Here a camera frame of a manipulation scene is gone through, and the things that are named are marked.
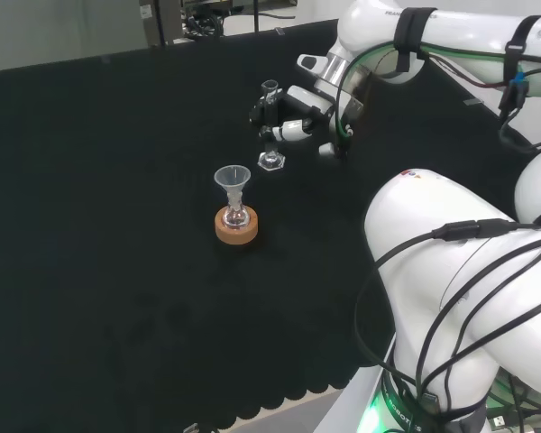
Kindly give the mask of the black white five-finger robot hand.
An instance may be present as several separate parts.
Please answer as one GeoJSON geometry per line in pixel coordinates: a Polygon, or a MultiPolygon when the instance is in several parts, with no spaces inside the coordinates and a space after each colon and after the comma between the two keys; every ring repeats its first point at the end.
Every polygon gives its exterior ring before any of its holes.
{"type": "Polygon", "coordinates": [[[264,89],[249,113],[249,121],[261,140],[272,150],[280,143],[305,141],[313,133],[325,130],[329,142],[320,152],[341,158],[348,152],[353,137],[353,122],[362,104],[342,93],[331,101],[299,86],[264,89]]]}

